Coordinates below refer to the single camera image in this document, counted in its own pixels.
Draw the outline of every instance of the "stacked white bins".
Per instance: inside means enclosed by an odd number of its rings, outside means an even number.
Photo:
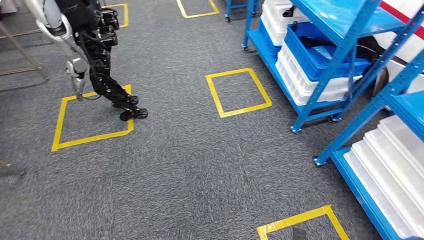
[[[275,63],[275,67],[296,105],[306,105],[318,82],[309,80],[295,56],[293,56],[284,42],[282,43],[281,50],[278,52],[278,60]],[[356,81],[361,77],[362,75],[356,76],[353,80]],[[348,77],[333,78],[328,82],[317,102],[342,100],[348,89]]]
[[[281,46],[286,36],[287,24],[292,24],[294,21],[299,23],[309,22],[309,19],[298,9],[294,10],[292,17],[283,17],[283,13],[292,6],[293,4],[289,1],[281,0],[265,0],[262,4],[262,15],[260,19],[274,46]]]
[[[424,238],[424,142],[393,115],[344,158],[397,235]]]

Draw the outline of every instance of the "shelf caster wheel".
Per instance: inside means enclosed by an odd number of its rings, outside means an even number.
[[[318,161],[318,156],[313,156],[312,161],[313,161],[313,164],[315,164],[317,167],[320,167],[326,164],[326,162]]]
[[[302,129],[301,128],[295,129],[293,126],[290,127],[290,130],[294,134],[300,134],[302,132]]]
[[[333,115],[327,117],[327,122],[329,123],[337,123],[337,122],[340,122],[341,120],[342,120],[341,117],[334,118]]]

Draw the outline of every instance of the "yellow tape square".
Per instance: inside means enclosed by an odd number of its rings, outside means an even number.
[[[186,10],[184,9],[183,4],[181,3],[181,0],[176,0],[176,4],[178,4],[179,11],[181,12],[182,16],[186,19],[192,19],[192,18],[197,18],[197,17],[219,14],[220,11],[218,10],[214,1],[213,0],[208,0],[208,1],[209,1],[210,6],[213,9],[213,12],[207,12],[207,13],[201,13],[201,14],[195,14],[195,15],[187,15]]]
[[[341,240],[348,240],[348,235],[346,235],[345,230],[343,230],[342,225],[340,225],[339,220],[337,220],[336,215],[334,215],[331,205],[325,205],[314,210],[310,210],[304,213],[300,213],[295,216],[285,218],[283,220],[275,221],[267,225],[258,226],[256,228],[257,234],[259,235],[260,240],[268,240],[267,233],[271,233],[283,228],[290,227],[292,225],[302,223],[314,218],[327,215],[330,219],[331,224],[334,226],[335,231]]]
[[[128,84],[128,85],[124,86],[123,89],[125,89],[127,93],[131,94],[131,85]],[[91,97],[91,96],[94,96],[94,95],[97,95],[97,93],[89,92],[89,93],[83,94],[82,96]],[[57,117],[56,130],[54,132],[53,144],[51,145],[51,151],[52,152],[56,152],[59,149],[63,149],[63,148],[67,148],[67,147],[71,147],[71,146],[75,146],[75,145],[80,145],[80,144],[85,144],[85,143],[89,143],[89,142],[125,136],[125,135],[129,134],[132,130],[134,130],[134,121],[132,119],[130,119],[126,122],[126,130],[123,130],[123,131],[116,131],[116,132],[111,132],[111,133],[95,135],[95,136],[89,136],[89,137],[85,137],[85,138],[81,138],[81,139],[77,139],[77,140],[72,140],[72,141],[60,142],[61,141],[61,134],[62,134],[62,125],[63,125],[64,118],[65,118],[65,111],[66,111],[67,102],[69,102],[71,100],[75,100],[75,99],[77,99],[77,96],[75,96],[75,95],[62,98],[62,101],[61,101],[61,104],[60,104],[60,109],[59,109],[59,116]]]
[[[223,77],[223,76],[239,74],[239,73],[249,73],[257,89],[262,95],[263,100],[265,100],[265,103],[241,108],[238,110],[224,112],[223,106],[221,105],[221,102],[220,102],[220,98],[218,97],[217,91],[215,90],[214,83],[212,82],[212,78]],[[233,116],[237,114],[243,114],[247,112],[252,112],[259,109],[264,109],[264,108],[271,107],[273,105],[273,103],[271,102],[271,99],[268,97],[267,92],[265,92],[264,87],[262,86],[261,82],[259,81],[258,77],[256,76],[252,68],[242,68],[242,69],[237,69],[232,71],[224,71],[224,72],[206,75],[206,81],[207,81],[207,85],[209,86],[210,94],[212,94],[213,101],[215,102],[216,109],[218,110],[219,116],[221,118],[225,118],[225,117],[229,117],[229,116]]]
[[[119,25],[120,28],[128,27],[129,25],[129,17],[128,17],[128,3],[120,3],[114,5],[102,6],[102,8],[115,8],[122,7],[123,8],[123,24]]]

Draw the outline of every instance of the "red stripe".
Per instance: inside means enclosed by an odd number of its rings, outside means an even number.
[[[384,10],[386,10],[387,12],[389,12],[391,15],[395,16],[396,18],[398,18],[399,20],[401,20],[404,23],[407,23],[410,18],[407,17],[406,15],[404,15],[403,13],[401,13],[400,11],[398,11],[397,9],[393,8],[392,6],[390,6],[389,4],[385,3],[384,1],[381,1],[380,3],[380,7]],[[424,40],[424,27],[420,26],[415,34],[420,37],[421,39]]]

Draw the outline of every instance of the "blue metal shelf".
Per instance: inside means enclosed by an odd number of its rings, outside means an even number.
[[[247,35],[252,43],[252,45],[255,47],[257,53],[259,54],[260,58],[262,59],[263,63],[266,65],[268,70],[271,72],[271,75],[274,77],[275,81],[277,82],[278,86],[281,88],[284,95],[287,97],[290,104],[293,106],[294,110],[297,113],[302,112],[304,106],[298,106],[296,105],[295,101],[293,100],[292,96],[290,95],[289,90],[287,89],[286,85],[284,84],[284,81],[282,77],[280,76],[279,72],[276,68],[276,62],[277,58],[272,57],[271,53],[269,51],[267,42],[261,32],[259,30],[250,30],[247,31]],[[336,104],[339,104],[343,102],[343,100],[339,101],[324,101],[324,102],[317,102],[314,106],[314,109],[320,109],[324,107],[334,106]],[[336,114],[340,111],[335,109],[333,113]]]
[[[424,142],[424,91],[391,96],[387,105]]]
[[[350,147],[342,148],[333,152],[330,157],[340,174],[343,176],[352,193],[355,195],[359,204],[371,220],[375,229],[384,240],[398,240],[400,237],[396,234],[386,217],[380,211],[367,189],[355,175],[351,166],[346,162],[343,154],[349,152]]]
[[[366,0],[291,0],[291,2],[331,41],[340,46]],[[396,32],[404,25],[399,19],[377,7],[359,36]]]

